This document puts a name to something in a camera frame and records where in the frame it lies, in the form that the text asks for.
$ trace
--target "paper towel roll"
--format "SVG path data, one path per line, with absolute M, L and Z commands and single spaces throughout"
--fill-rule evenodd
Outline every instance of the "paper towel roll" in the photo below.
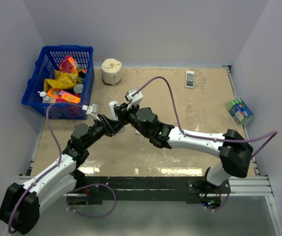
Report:
M 116 59 L 106 59 L 101 65 L 102 80 L 105 84 L 116 85 L 121 80 L 122 63 Z

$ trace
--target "table top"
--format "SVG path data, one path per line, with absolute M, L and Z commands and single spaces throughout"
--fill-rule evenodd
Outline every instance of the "table top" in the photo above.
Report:
M 154 76 L 165 77 L 172 88 L 180 123 L 183 129 L 225 133 L 235 129 L 245 136 L 242 126 L 235 123 L 226 110 L 226 103 L 234 98 L 226 69 L 223 68 L 123 68 L 122 80 L 116 86 L 102 82 L 101 69 L 95 69 L 91 104 L 99 105 L 100 114 L 111 117 L 108 103 L 126 102 L 124 95 L 140 88 Z M 187 70 L 195 72 L 195 88 L 185 88 Z M 155 80 L 142 90 L 140 107 L 150 107 L 161 122 L 177 126 L 168 87 L 163 80 Z M 87 120 L 51 120 L 52 128 L 62 149 L 70 139 L 73 127 Z M 79 167 L 88 176 L 202 176 L 219 159 L 206 153 L 187 149 L 159 149 L 148 139 L 135 134 L 130 125 L 115 137 L 102 137 L 89 148 L 90 155 Z M 59 155 L 58 148 L 44 125 L 31 175 L 49 166 Z M 248 176 L 255 176 L 253 165 Z

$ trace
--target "blue plastic basket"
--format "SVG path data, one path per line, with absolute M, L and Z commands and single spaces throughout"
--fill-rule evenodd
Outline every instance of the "blue plastic basket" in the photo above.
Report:
M 43 91 L 44 79 L 54 79 L 54 70 L 58 70 L 59 63 L 67 55 L 71 55 L 77 63 L 87 69 L 83 82 L 83 91 L 79 105 L 89 105 L 93 82 L 93 48 L 76 45 L 45 46 L 41 49 L 35 70 L 28 80 L 27 89 L 22 98 L 22 104 L 33 107 L 43 116 L 46 116 L 50 104 L 42 103 L 38 91 Z M 86 119 L 85 111 L 77 106 L 57 104 L 50 109 L 50 119 Z

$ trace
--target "yellow chip bag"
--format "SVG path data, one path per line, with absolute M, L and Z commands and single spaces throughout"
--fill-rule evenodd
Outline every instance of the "yellow chip bag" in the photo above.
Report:
M 49 91 L 50 88 L 64 90 L 72 89 L 78 83 L 78 76 L 72 73 L 54 71 L 55 79 L 45 79 L 43 84 L 43 90 Z

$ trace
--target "white wall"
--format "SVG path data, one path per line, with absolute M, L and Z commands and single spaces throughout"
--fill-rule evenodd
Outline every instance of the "white wall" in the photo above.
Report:
M 282 0 L 269 1 L 232 72 L 237 94 L 255 114 L 250 137 L 279 131 L 257 161 L 260 173 L 270 177 L 282 218 Z
M 94 47 L 94 63 L 232 64 L 268 0 L 24 0 L 45 44 Z
M 0 0 L 0 205 L 25 173 L 42 118 L 21 105 L 43 41 L 21 0 Z M 0 235 L 5 224 L 0 221 Z

